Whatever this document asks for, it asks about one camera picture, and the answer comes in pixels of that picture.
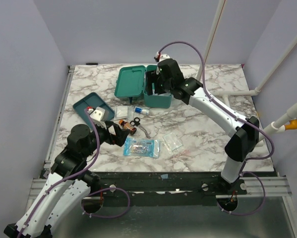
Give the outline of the amber orange cap pill bottle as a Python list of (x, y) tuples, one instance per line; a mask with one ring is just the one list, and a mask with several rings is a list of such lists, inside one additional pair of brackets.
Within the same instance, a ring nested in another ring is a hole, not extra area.
[(124, 121), (124, 120), (119, 120), (119, 125), (123, 128), (123, 129), (127, 129), (130, 131), (130, 135), (134, 135), (137, 131), (137, 129), (132, 126), (129, 122)]

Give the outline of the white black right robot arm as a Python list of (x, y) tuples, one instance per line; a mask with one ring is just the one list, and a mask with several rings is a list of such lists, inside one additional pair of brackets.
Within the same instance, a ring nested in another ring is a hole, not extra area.
[(218, 190), (229, 194), (236, 188), (241, 168), (247, 155), (253, 151), (259, 138), (259, 120), (247, 118), (229, 108), (214, 96), (205, 93), (204, 85), (197, 79), (184, 78), (174, 59), (165, 59), (155, 70), (146, 72), (146, 92), (148, 95), (170, 93), (207, 115), (230, 137), (225, 146), (227, 160), (218, 181)]

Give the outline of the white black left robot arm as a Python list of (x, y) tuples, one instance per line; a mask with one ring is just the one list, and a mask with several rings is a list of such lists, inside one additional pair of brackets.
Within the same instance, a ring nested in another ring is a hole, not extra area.
[(4, 229), (10, 238), (51, 238), (61, 220), (86, 195), (101, 190), (100, 178), (89, 171), (87, 158), (99, 155), (98, 147), (106, 142), (123, 146), (130, 131), (112, 121), (106, 128), (75, 125), (67, 137), (67, 145), (56, 156), (45, 185), (24, 216)]

